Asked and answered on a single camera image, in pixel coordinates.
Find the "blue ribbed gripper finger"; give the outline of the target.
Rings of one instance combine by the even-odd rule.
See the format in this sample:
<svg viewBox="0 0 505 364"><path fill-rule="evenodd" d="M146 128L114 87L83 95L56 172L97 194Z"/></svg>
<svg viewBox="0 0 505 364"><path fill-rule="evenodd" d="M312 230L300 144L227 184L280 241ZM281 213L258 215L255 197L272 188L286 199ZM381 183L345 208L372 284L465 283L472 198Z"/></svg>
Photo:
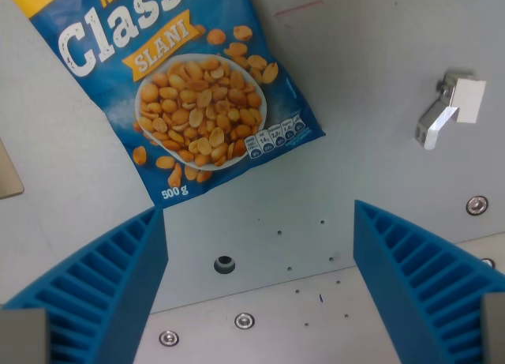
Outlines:
<svg viewBox="0 0 505 364"><path fill-rule="evenodd" d="M3 308L47 313L51 363L131 363L167 263L163 211L153 207L55 265Z"/></svg>
<svg viewBox="0 0 505 364"><path fill-rule="evenodd" d="M482 363L481 300L504 275L455 244L363 201L353 258L402 363Z"/></svg>

